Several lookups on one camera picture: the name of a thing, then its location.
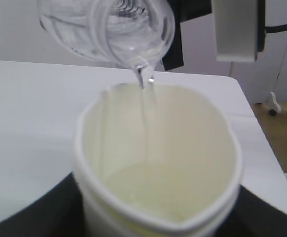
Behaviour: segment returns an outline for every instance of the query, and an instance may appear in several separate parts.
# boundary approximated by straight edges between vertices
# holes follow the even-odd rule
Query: wooden floor
[[[283,171],[287,173],[287,104],[281,104],[282,113],[272,117],[266,104],[254,104],[252,109],[270,143]]]

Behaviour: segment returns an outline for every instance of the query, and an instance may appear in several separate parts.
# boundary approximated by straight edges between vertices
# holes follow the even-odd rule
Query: black object
[[[279,33],[287,31],[287,24],[281,26],[267,26],[265,27],[266,33]]]
[[[271,109],[269,112],[268,112],[268,114],[270,115],[270,116],[276,116],[276,114],[277,114],[277,112],[275,111],[275,110],[273,110],[273,109]]]
[[[217,237],[287,237],[287,215],[241,187],[238,201]],[[0,237],[84,237],[82,197],[72,174],[41,199],[0,223]]]
[[[167,0],[176,22],[176,32],[171,48],[162,59],[166,71],[184,66],[180,23],[212,13],[211,0]],[[265,0],[258,1],[257,51],[265,44]]]

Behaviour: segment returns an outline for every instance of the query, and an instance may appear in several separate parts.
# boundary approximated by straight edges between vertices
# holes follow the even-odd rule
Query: caster wheel
[[[277,112],[275,111],[275,110],[270,110],[269,112],[268,112],[268,114],[270,115],[270,116],[276,116],[276,114],[277,114]]]

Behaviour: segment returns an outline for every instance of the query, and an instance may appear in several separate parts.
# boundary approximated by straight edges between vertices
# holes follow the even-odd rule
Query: white cup
[[[223,113],[202,94],[156,84],[155,103],[143,118],[140,90],[137,84],[109,88],[78,121],[73,173],[86,225],[100,237],[210,236],[238,196],[237,139]],[[109,185],[141,164],[149,166],[144,179],[134,171],[116,189]]]

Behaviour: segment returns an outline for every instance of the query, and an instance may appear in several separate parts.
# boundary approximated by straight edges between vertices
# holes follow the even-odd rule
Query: white tabletop
[[[202,92],[226,113],[242,147],[242,184],[287,213],[287,181],[237,81],[160,72],[155,78]],[[134,81],[123,69],[0,61],[0,221],[71,172],[77,117],[98,92]]]

